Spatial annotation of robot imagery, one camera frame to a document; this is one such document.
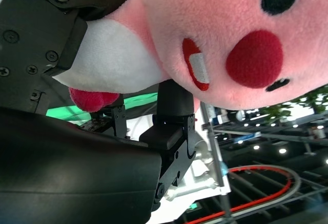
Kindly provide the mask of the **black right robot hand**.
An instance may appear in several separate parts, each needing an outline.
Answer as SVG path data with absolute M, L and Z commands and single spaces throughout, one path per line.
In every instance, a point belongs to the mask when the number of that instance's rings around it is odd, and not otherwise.
M 1 0 L 1 223 L 146 223 L 195 157 L 194 100 L 159 85 L 146 141 L 119 101 L 90 128 L 47 117 L 39 81 L 68 70 L 87 21 L 125 0 Z

